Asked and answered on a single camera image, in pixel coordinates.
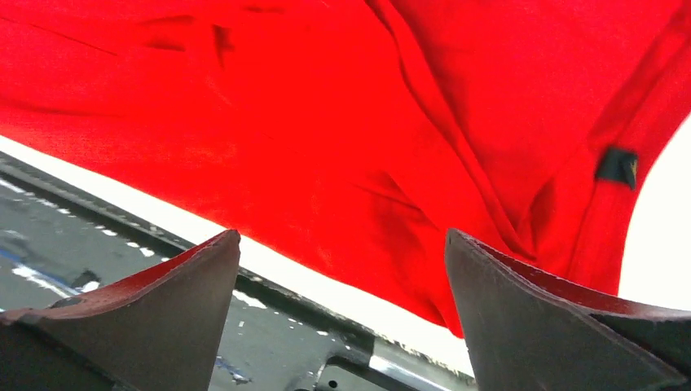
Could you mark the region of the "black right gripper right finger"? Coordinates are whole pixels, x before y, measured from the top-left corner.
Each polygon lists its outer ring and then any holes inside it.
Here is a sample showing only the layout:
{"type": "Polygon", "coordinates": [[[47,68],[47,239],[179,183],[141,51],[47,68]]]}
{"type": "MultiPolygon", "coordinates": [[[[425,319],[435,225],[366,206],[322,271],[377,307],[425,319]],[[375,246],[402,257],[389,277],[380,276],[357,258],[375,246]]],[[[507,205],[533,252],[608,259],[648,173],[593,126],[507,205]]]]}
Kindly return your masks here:
{"type": "Polygon", "coordinates": [[[445,263],[479,389],[689,389],[687,310],[585,288],[457,229],[445,263]]]}

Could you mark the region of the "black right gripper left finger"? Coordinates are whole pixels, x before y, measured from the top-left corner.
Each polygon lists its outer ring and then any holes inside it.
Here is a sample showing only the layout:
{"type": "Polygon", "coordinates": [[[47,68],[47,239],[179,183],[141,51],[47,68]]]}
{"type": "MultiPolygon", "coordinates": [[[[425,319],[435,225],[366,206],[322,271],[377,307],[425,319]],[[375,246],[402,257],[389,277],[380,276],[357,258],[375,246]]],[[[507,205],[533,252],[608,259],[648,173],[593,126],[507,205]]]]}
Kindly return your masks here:
{"type": "Polygon", "coordinates": [[[206,390],[239,269],[224,231],[45,309],[1,316],[4,390],[206,390]]]}

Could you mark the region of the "red t shirt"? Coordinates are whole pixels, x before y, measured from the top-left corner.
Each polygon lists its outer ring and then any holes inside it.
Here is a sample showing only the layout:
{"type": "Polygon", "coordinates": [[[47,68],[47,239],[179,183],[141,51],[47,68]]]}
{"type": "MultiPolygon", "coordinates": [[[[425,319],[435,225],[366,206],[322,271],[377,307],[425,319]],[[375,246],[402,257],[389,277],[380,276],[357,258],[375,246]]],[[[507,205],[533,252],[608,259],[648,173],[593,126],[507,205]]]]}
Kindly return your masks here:
{"type": "Polygon", "coordinates": [[[467,232],[618,290],[687,1],[4,1],[4,135],[461,333],[467,232]]]}

